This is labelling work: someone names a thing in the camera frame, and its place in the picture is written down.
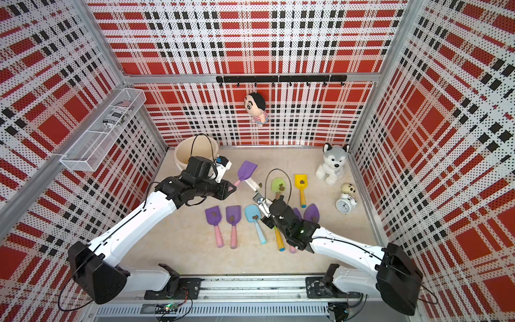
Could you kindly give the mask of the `purple trowel pink handle back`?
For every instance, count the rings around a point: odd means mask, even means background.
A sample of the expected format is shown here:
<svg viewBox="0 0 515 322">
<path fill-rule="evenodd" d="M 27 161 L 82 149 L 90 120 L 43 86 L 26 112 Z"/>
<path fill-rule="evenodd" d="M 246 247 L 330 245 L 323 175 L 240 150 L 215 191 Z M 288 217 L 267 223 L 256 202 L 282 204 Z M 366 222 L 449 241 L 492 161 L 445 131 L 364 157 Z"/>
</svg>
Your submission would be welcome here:
<svg viewBox="0 0 515 322">
<path fill-rule="evenodd" d="M 241 165 L 241 167 L 239 168 L 239 170 L 237 172 L 238 179 L 236 182 L 234 182 L 234 185 L 239 186 L 240 183 L 251 178 L 252 174 L 257 169 L 257 167 L 258 166 L 256 164 L 254 164 L 253 162 L 250 162 L 248 160 L 244 161 L 244 163 Z"/>
</svg>

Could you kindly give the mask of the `green white scrub brush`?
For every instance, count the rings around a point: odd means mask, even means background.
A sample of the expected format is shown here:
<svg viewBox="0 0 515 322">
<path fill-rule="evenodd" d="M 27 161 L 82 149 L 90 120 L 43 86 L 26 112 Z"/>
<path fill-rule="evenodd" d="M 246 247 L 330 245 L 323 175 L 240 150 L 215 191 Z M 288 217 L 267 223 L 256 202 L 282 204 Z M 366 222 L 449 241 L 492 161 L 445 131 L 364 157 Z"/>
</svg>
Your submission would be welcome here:
<svg viewBox="0 0 515 322">
<path fill-rule="evenodd" d="M 254 181 L 252 178 L 248 178 L 245 180 L 245 182 L 247 183 L 247 185 L 253 190 L 254 192 L 254 196 L 252 198 L 252 200 L 255 202 L 255 203 L 261 203 L 262 202 L 262 199 L 263 199 L 263 196 L 262 194 L 260 193 L 260 185 L 257 184 L 256 181 Z"/>
</svg>

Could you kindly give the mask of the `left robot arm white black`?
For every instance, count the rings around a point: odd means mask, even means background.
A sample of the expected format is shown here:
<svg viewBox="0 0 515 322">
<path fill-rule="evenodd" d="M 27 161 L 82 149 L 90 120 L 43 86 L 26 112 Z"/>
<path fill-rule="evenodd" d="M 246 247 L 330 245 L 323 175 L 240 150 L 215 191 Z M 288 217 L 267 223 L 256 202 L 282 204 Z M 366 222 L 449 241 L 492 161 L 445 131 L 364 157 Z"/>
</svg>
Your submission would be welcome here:
<svg viewBox="0 0 515 322">
<path fill-rule="evenodd" d="M 91 240 L 75 243 L 68 250 L 72 280 L 99 305 L 123 292 L 154 291 L 173 296 L 178 291 L 179 274 L 166 264 L 153 270 L 122 268 L 124 256 L 155 225 L 179 210 L 193 206 L 196 197 L 223 201 L 236 186 L 223 176 L 231 168 L 224 156 L 209 160 L 192 156 L 185 170 L 155 186 L 146 200 L 126 218 Z"/>
</svg>

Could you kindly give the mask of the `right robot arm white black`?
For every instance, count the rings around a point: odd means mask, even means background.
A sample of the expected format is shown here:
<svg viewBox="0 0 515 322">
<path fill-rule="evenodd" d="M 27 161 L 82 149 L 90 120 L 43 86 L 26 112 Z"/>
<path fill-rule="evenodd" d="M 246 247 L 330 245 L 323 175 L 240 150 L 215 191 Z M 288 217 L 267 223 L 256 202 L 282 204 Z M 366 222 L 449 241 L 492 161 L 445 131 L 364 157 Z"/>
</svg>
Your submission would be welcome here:
<svg viewBox="0 0 515 322">
<path fill-rule="evenodd" d="M 400 246 L 389 243 L 383 248 L 339 236 L 299 218 L 283 200 L 259 197 L 257 206 L 263 213 L 264 224 L 278 228 L 289 245 L 334 258 L 359 270 L 354 277 L 338 266 L 327 270 L 325 284 L 333 297 L 349 292 L 379 295 L 395 311 L 415 315 L 423 274 Z"/>
</svg>

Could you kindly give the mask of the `purple pointed trowel rightmost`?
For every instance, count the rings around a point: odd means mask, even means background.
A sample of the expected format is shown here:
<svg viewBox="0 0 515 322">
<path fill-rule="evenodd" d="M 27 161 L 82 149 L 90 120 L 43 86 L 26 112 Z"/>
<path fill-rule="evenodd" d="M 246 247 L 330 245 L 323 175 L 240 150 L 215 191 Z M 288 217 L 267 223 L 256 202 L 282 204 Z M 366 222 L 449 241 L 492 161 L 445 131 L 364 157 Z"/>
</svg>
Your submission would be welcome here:
<svg viewBox="0 0 515 322">
<path fill-rule="evenodd" d="M 320 212 L 315 204 L 309 205 L 304 211 L 304 220 L 318 224 L 320 221 Z"/>
</svg>

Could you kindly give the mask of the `cream plastic bucket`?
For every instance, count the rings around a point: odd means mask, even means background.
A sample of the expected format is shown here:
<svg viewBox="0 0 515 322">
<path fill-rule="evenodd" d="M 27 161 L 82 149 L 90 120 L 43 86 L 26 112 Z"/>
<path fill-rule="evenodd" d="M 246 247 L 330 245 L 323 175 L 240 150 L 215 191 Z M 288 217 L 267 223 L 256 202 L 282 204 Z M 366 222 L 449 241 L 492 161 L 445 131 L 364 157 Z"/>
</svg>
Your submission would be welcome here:
<svg viewBox="0 0 515 322">
<path fill-rule="evenodd" d="M 185 170 L 192 156 L 201 156 L 213 160 L 219 155 L 219 143 L 206 135 L 192 136 L 183 140 L 174 149 L 174 162 L 179 170 Z"/>
</svg>

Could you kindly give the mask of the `purple square trowel far left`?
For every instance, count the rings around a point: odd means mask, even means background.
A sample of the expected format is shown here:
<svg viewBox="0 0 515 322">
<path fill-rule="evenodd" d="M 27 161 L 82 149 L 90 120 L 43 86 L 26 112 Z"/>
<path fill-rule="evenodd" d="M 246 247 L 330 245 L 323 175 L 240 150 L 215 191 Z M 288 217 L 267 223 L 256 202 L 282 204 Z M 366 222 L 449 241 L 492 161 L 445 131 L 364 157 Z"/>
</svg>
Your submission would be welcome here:
<svg viewBox="0 0 515 322">
<path fill-rule="evenodd" d="M 212 225 L 215 230 L 215 240 L 218 248 L 224 247 L 223 237 L 221 234 L 221 230 L 219 228 L 219 224 L 221 222 L 221 211 L 218 206 L 214 206 L 205 210 L 205 215 L 207 219 L 207 223 Z"/>
</svg>

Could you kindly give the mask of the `light blue trowel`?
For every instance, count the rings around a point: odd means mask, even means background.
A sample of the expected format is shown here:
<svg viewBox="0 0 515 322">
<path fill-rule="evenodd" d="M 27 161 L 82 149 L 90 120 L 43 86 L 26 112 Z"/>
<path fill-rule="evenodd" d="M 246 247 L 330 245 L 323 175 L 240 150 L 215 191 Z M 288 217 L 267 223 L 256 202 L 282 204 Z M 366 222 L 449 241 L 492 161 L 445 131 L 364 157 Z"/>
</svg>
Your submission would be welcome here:
<svg viewBox="0 0 515 322">
<path fill-rule="evenodd" d="M 245 217 L 251 224 L 254 224 L 254 227 L 256 228 L 257 236 L 260 240 L 261 244 L 266 244 L 267 240 L 266 237 L 260 227 L 259 221 L 261 220 L 261 212 L 259 208 L 256 205 L 248 205 L 244 209 Z"/>
</svg>

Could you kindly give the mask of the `skull alarm clock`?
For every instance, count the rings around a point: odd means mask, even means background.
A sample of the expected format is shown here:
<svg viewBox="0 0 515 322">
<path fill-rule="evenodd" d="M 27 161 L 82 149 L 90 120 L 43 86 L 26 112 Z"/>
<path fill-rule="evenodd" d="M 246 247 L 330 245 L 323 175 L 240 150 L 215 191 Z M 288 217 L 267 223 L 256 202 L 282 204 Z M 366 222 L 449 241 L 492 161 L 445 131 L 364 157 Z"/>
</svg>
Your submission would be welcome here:
<svg viewBox="0 0 515 322">
<path fill-rule="evenodd" d="M 356 208 L 358 204 L 355 198 L 356 193 L 356 187 L 349 182 L 346 182 L 341 186 L 341 195 L 335 203 L 335 206 L 340 213 L 349 214 Z"/>
</svg>

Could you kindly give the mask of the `husky plush toy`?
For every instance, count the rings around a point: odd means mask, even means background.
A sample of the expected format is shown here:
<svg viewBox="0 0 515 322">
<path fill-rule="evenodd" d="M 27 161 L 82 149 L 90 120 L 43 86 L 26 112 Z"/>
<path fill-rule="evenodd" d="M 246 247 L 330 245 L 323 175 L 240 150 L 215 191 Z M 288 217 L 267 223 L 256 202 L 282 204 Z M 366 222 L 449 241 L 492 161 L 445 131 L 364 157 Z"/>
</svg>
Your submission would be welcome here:
<svg viewBox="0 0 515 322">
<path fill-rule="evenodd" d="M 323 162 L 318 166 L 315 176 L 324 180 L 328 185 L 334 185 L 342 176 L 343 169 L 349 158 L 350 145 L 323 146 Z"/>
</svg>

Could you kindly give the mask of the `cartoon boy plush doll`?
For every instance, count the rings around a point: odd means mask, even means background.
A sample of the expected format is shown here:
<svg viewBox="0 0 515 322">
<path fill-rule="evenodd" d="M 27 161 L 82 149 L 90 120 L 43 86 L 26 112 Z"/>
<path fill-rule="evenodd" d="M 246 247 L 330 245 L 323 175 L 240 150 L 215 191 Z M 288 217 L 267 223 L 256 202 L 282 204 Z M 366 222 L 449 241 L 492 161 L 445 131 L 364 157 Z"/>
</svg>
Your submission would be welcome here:
<svg viewBox="0 0 515 322">
<path fill-rule="evenodd" d="M 259 93 L 250 93 L 245 97 L 245 109 L 250 114 L 256 124 L 260 127 L 268 122 L 266 111 L 266 101 Z"/>
</svg>

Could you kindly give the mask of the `can on shelf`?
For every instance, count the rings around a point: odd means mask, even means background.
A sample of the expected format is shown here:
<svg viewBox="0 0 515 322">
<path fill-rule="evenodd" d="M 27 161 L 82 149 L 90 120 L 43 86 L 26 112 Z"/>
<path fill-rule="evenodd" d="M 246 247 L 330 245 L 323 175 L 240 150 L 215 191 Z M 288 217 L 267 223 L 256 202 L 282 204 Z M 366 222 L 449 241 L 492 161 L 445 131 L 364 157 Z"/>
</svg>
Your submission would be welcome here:
<svg viewBox="0 0 515 322">
<path fill-rule="evenodd" d="M 111 129 L 116 126 L 120 126 L 124 124 L 126 119 L 130 116 L 131 113 L 131 102 L 130 101 L 120 101 L 110 106 L 110 110 L 107 115 L 104 117 L 102 124 L 104 127 Z"/>
</svg>

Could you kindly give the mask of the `clear wall shelf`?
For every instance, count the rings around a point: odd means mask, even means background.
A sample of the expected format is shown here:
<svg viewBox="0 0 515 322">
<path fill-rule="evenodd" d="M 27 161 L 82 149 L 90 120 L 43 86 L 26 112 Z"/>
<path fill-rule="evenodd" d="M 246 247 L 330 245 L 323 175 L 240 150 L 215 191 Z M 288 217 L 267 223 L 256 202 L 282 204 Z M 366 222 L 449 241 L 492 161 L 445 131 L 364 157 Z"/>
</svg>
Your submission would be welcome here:
<svg viewBox="0 0 515 322">
<path fill-rule="evenodd" d="M 120 101 L 131 102 L 130 116 L 120 126 L 111 129 L 104 127 L 102 121 L 110 106 Z M 126 87 L 116 90 L 95 121 L 64 153 L 60 163 L 70 171 L 95 172 L 145 101 L 146 96 L 141 89 Z"/>
</svg>

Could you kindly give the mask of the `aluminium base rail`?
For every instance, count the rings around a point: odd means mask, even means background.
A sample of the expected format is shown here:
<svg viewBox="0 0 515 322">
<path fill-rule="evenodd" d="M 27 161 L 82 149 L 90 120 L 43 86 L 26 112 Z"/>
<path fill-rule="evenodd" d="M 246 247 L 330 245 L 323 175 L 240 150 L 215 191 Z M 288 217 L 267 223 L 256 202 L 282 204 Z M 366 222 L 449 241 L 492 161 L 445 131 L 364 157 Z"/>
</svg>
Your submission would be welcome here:
<svg viewBox="0 0 515 322">
<path fill-rule="evenodd" d="M 129 293 L 95 307 L 89 321 L 192 321 L 213 317 L 250 320 L 267 317 L 320 317 L 336 314 L 348 321 L 410 321 L 379 296 L 351 292 L 332 297 L 321 275 L 214 275 L 186 276 L 175 297 Z"/>
</svg>

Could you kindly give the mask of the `black hook rail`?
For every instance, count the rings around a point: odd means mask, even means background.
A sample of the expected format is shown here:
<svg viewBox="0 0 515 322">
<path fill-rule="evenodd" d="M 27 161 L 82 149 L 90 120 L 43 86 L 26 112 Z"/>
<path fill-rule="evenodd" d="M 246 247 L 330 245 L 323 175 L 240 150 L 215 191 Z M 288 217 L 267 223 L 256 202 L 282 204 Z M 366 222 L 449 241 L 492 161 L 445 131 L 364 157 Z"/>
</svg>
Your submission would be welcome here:
<svg viewBox="0 0 515 322">
<path fill-rule="evenodd" d="M 217 76 L 222 83 L 344 83 L 347 75 L 261 75 L 261 76 Z"/>
</svg>

